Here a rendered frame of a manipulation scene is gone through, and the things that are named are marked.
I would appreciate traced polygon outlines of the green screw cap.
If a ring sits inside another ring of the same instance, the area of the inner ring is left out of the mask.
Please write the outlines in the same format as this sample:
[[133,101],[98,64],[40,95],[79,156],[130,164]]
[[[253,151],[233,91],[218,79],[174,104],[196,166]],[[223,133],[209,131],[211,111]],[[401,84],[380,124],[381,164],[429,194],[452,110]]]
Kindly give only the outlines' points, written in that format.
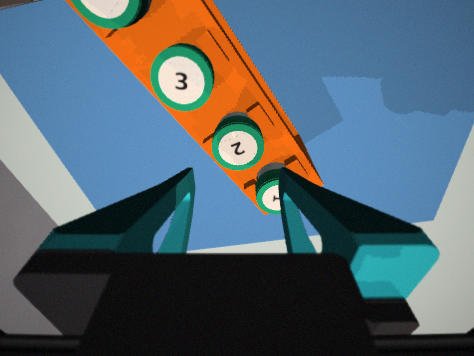
[[79,13],[105,29],[132,26],[144,16],[149,0],[71,0]]
[[227,169],[239,171],[253,167],[264,153],[260,127],[246,116],[225,118],[215,128],[212,153],[216,161]]
[[258,206],[270,214],[281,214],[279,201],[280,169],[272,169],[263,173],[256,181],[255,194]]
[[215,73],[209,57],[200,48],[178,43],[155,57],[150,80],[165,105],[178,111],[193,111],[209,99]]

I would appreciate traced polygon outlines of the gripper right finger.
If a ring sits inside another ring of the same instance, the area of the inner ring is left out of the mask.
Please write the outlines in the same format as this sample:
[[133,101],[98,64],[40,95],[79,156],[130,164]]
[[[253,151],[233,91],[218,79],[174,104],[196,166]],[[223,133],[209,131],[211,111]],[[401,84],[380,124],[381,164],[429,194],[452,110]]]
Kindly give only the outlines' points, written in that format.
[[421,227],[286,167],[280,169],[278,192],[287,253],[317,253],[300,210],[321,237],[321,253],[346,258],[364,300],[406,300],[440,256]]

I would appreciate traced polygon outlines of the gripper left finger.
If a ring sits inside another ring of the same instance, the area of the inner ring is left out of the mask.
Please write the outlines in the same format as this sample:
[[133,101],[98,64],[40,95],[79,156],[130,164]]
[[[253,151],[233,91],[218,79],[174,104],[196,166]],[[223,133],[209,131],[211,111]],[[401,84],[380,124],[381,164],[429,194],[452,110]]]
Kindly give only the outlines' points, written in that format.
[[55,227],[36,251],[154,253],[155,234],[175,210],[157,253],[187,253],[194,198],[194,171],[188,167],[154,187]]

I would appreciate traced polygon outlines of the blue bench mat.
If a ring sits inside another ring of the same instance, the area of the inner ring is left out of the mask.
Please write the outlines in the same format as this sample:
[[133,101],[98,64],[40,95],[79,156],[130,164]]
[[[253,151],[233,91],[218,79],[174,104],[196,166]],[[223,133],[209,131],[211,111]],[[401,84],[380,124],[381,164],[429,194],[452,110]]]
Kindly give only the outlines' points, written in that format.
[[[474,0],[213,0],[326,189],[433,221],[474,124]],[[0,74],[96,210],[188,167],[187,251],[285,239],[65,0],[0,10]]]

